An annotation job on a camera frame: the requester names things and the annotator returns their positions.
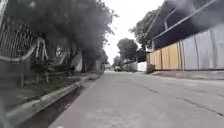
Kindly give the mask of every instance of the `wall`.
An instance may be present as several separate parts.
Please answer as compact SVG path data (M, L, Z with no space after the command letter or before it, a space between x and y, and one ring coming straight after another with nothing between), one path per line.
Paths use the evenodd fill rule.
M170 67L171 70L181 69L181 58L180 58L180 51L179 51L179 43L175 43L170 45L169 47L169 60L170 60Z
M146 63L147 63L147 70L150 69L150 53L146 54Z
M215 54L215 68L224 68L224 24L218 25L211 30L213 35L213 47Z
M169 47L165 47L165 48L162 49L162 65L163 65L163 70L169 70L170 69Z
M162 53L161 50L155 52L155 68L156 70L162 69Z
M195 36L198 52L199 69L215 68L214 51L210 31Z
M142 62L142 63L138 63L138 71L139 72L145 72L146 68L147 68L147 63L146 62Z
M127 72L136 72L136 71L138 71L138 63L137 62L128 63L128 64L123 65L122 68L124 71L127 71Z
M127 63L127 62L129 62L129 61L130 61L130 59L124 59L124 60L123 60L123 63ZM123 69L124 71L130 71L130 70L131 70L130 64L125 64L125 65L123 65L123 66L122 66L122 69Z
M224 69L224 24L150 53L156 70Z

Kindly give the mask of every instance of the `curb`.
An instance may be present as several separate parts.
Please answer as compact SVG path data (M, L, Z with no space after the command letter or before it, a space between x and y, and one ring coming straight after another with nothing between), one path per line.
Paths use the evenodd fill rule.
M90 79L91 76L83 77L79 82L76 82L68 87L53 91L42 96L38 100L25 103L11 111L6 112L6 117L10 124L13 126L18 126Z
M176 78L176 79L189 79L189 80L211 80L211 81L216 81L216 80L224 80L222 78L210 78L210 77L201 77L199 75L179 75L179 74L175 74L175 75L167 75L167 74L151 74L153 76L160 76L160 77L169 77L169 78Z

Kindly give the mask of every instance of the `street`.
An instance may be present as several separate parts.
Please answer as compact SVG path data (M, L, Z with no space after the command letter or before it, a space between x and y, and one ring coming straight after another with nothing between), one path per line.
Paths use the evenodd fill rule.
M106 72L50 128L223 128L223 81Z

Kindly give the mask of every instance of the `pavement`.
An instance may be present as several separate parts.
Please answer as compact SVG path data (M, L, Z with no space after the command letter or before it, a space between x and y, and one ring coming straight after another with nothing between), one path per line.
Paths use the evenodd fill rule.
M97 79L99 75L93 73L82 73L68 78L50 79L48 83L44 81L39 83L31 83L27 86L8 88L1 87L0 100L4 103L5 110L9 111L27 102L37 100L40 97L47 95L53 91L68 87L87 76L90 80L94 80Z
M223 126L223 81L106 72L49 128Z
M224 71L156 71L152 74L181 79L224 80Z

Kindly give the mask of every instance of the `metal fence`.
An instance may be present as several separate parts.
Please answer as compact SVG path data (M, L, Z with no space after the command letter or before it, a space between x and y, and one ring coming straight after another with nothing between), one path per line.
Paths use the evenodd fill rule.
M18 85L24 77L44 73L32 68L37 63L65 64L69 55L66 42L41 35L26 23L4 18L0 27L0 86Z

